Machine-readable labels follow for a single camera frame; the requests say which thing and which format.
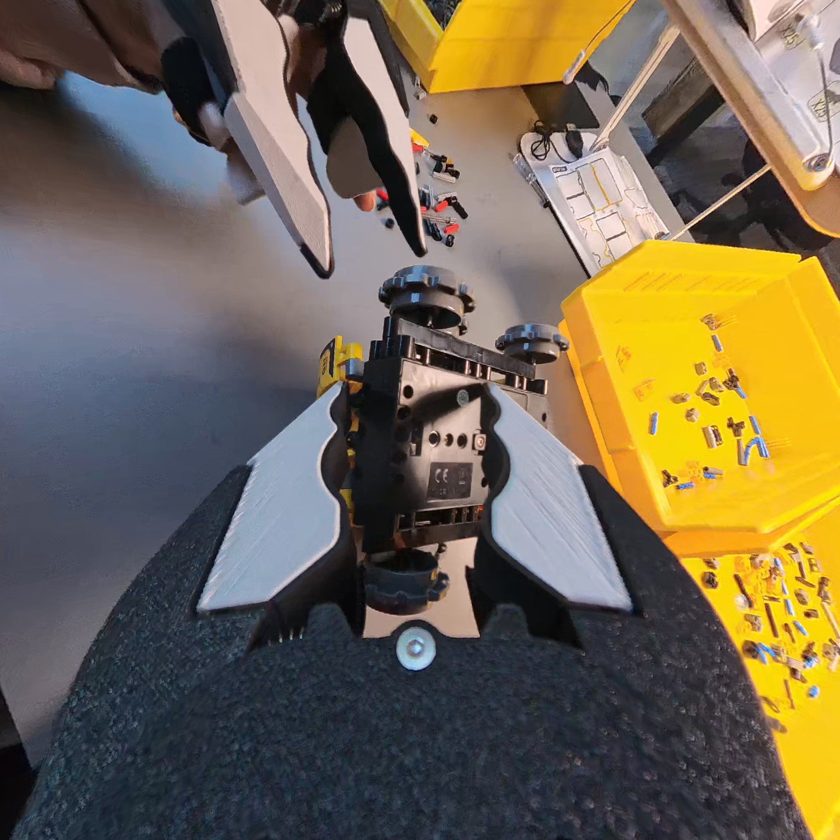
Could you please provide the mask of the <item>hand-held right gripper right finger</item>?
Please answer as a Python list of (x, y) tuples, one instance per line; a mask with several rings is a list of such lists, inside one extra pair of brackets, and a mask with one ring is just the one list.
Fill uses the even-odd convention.
[(469, 569), (479, 634), (514, 606), (530, 635), (580, 647), (573, 613), (634, 614), (581, 464), (497, 384), (484, 388), (480, 420), (487, 496)]

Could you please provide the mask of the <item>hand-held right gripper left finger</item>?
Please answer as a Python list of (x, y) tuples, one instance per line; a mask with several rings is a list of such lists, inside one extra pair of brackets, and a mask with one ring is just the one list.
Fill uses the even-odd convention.
[(358, 633), (358, 553), (341, 495), (351, 422), (350, 388), (332, 385), (248, 461), (197, 614), (264, 606), (286, 635), (333, 603)]

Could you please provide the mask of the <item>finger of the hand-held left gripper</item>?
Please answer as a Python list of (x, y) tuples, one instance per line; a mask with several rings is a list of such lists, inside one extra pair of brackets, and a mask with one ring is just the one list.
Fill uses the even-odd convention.
[(291, 102), (292, 49), (259, 1), (213, 1), (233, 90), (224, 120), (258, 184), (310, 267), (333, 273), (329, 205), (312, 167), (309, 137)]
[(308, 111), (337, 196), (383, 189), (396, 225), (416, 257), (427, 253), (418, 202), (408, 107), (398, 62), (381, 16), (329, 16)]

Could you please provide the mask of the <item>yellow toy robot vehicle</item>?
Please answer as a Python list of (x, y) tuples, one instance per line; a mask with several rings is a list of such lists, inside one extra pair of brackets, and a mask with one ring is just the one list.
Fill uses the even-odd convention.
[(464, 340), (473, 291), (450, 269), (409, 266), (378, 292), (388, 310), (366, 359), (333, 338), (321, 351), (317, 395), (349, 386), (351, 462), (342, 494), (360, 530), (360, 584), (370, 608), (413, 615), (441, 601), (449, 543), (475, 537), (488, 496), (487, 384), (549, 425), (548, 383), (536, 368), (571, 344), (557, 326), (509, 327), (493, 350)]

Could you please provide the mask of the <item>yellow plastic bin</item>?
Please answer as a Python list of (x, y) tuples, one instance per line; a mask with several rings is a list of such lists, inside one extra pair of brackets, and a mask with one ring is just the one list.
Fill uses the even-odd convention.
[(429, 93), (569, 83), (634, 1), (463, 1), (446, 26), (428, 2), (381, 1)]

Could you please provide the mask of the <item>person's left forearm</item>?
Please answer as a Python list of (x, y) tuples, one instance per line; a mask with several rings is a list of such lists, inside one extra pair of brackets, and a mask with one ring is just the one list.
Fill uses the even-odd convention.
[(164, 2), (2, 1), (2, 82), (48, 91), (67, 73), (156, 93), (204, 66)]

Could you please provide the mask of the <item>grey desk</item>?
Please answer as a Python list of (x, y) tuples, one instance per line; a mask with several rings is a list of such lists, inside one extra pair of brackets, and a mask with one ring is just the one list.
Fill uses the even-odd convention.
[(2, 690), (42, 760), (91, 640), (229, 470), (312, 401), (322, 347), (382, 333), (418, 262), (328, 191), (333, 275), (163, 97), (2, 87)]

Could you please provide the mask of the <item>pile of small toy pins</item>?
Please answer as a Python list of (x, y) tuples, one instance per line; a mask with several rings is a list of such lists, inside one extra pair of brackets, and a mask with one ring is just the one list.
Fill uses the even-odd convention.
[(456, 186), (460, 171), (447, 154), (434, 152), (422, 134), (410, 129), (410, 135), (424, 235), (452, 248), (469, 217)]

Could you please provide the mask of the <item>yellow divided parts bin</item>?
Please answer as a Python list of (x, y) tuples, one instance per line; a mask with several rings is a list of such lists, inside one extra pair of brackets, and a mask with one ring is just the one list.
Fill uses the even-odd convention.
[(649, 241), (562, 304), (608, 475), (656, 530), (838, 499), (838, 296), (816, 257)]

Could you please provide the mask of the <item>black flat pad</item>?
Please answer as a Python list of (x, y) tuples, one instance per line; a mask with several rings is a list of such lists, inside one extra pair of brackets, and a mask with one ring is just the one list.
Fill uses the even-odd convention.
[(547, 82), (521, 87), (534, 112), (534, 122), (553, 132), (565, 130), (570, 124), (576, 130), (594, 132), (600, 128), (584, 91), (604, 89), (600, 80), (586, 83), (575, 80), (570, 85)]

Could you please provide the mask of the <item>small blue toy pieces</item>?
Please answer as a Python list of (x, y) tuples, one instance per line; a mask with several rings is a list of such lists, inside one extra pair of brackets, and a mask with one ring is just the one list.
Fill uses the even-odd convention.
[(652, 470), (656, 489), (687, 495), (721, 486), (737, 469), (770, 466), (770, 444), (713, 316), (643, 322), (622, 350), (632, 453)]

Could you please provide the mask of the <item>assorted small toy pieces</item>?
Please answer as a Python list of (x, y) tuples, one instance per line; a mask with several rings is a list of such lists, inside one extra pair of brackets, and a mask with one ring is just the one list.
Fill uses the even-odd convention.
[(833, 577), (808, 538), (686, 562), (740, 654), (772, 730), (814, 737), (838, 713)]

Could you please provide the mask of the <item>sticker sheet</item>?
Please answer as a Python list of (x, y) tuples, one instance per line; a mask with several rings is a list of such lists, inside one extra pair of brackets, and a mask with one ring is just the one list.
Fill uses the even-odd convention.
[(572, 164), (553, 164), (550, 171), (591, 275), (643, 242), (669, 237), (668, 227), (622, 155), (605, 149)]

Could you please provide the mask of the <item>white book stand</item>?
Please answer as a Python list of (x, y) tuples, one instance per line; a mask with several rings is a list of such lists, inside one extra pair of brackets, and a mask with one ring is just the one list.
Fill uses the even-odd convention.
[(607, 148), (645, 82), (682, 38), (764, 160), (711, 209), (770, 172), (814, 230), (838, 238), (838, 6), (753, 43), (728, 2), (661, 5), (667, 27), (604, 127), (584, 133), (584, 151)]

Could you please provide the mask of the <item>toy instruction booklet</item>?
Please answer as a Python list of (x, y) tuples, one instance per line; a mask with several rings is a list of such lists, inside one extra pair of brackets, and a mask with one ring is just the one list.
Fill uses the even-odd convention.
[(732, 13), (753, 43), (779, 27), (790, 26), (809, 15), (824, 17), (838, 6), (835, 1), (730, 1)]

